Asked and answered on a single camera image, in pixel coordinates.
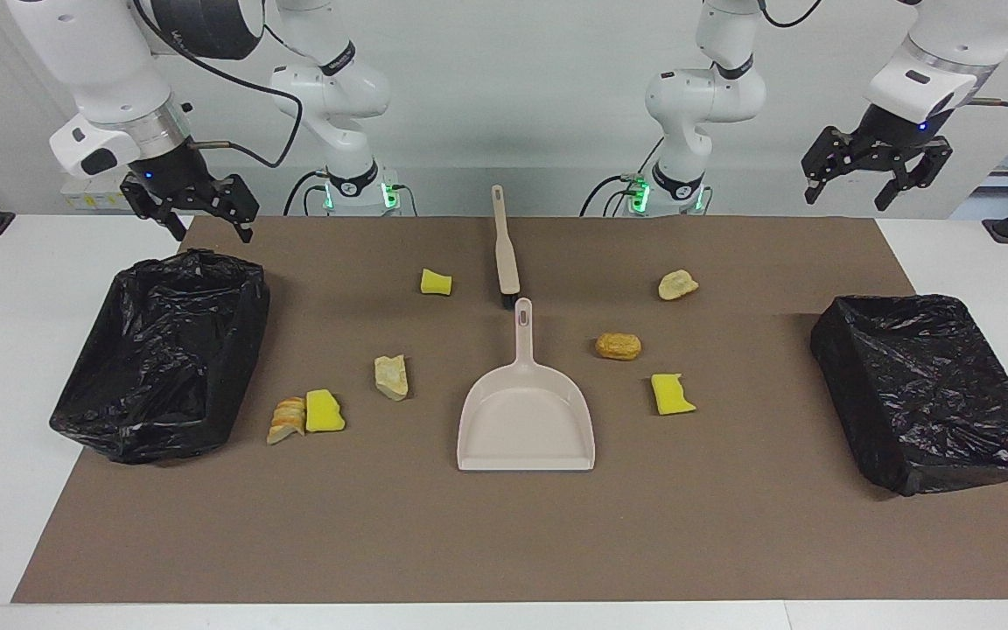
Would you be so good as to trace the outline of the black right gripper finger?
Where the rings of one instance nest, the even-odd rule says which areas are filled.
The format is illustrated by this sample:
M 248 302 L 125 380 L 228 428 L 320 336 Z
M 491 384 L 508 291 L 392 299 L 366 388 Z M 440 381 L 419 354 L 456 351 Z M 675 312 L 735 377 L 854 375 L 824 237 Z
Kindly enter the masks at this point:
M 250 243 L 259 203 L 256 196 L 239 174 L 231 174 L 211 183 L 212 197 L 209 200 L 209 214 L 227 221 L 234 228 L 241 242 Z
M 176 241 L 184 240 L 186 227 L 172 211 L 172 204 L 153 199 L 151 192 L 141 184 L 135 175 L 124 176 L 122 196 L 137 218 L 156 222 L 159 226 L 167 228 Z

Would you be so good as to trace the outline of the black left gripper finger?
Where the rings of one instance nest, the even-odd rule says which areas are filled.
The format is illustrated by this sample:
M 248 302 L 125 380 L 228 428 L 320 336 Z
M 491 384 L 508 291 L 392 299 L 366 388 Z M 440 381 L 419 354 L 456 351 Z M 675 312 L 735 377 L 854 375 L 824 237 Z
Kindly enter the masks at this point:
M 816 203 L 830 180 L 857 169 L 859 152 L 865 152 L 864 140 L 860 133 L 845 133 L 833 125 L 823 129 L 801 159 L 801 170 L 808 182 L 804 199 L 809 205 Z
M 873 200 L 877 211 L 884 212 L 900 193 L 931 186 L 952 155 L 949 143 L 925 143 L 919 149 L 880 148 L 875 165 L 880 172 L 891 172 Z

